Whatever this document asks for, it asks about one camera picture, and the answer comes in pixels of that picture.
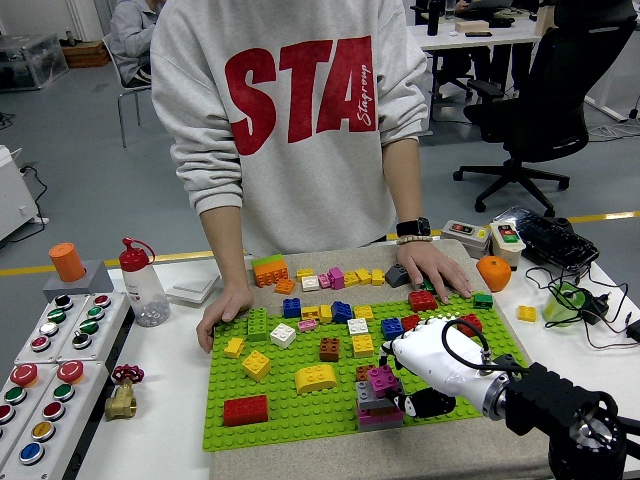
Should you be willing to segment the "person's left hand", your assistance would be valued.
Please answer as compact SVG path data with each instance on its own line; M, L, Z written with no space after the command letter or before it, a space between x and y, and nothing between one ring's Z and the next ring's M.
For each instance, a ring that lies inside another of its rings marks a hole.
M433 242L416 241L398 246L397 262L401 264L414 284L423 283L427 276L437 295L449 302L445 283L463 298L470 298L472 287L468 275L454 260L439 251Z

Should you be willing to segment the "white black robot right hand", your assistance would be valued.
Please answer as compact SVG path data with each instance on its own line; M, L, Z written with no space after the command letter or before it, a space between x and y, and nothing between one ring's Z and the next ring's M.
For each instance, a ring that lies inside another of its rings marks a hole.
M505 399L508 376L492 361L485 339L476 343L455 326L476 327L461 319L435 318L420 322L410 331L382 344L380 363L395 357L404 367L436 391L462 396L486 417L504 417L500 402Z

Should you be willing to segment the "person's right hand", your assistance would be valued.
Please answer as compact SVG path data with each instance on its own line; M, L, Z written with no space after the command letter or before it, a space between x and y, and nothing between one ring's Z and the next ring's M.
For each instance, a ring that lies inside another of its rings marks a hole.
M253 292L247 285L225 286L220 296L205 308L202 319L196 326L199 346L209 354L213 349L214 327L221 322L230 322L249 309L254 300Z

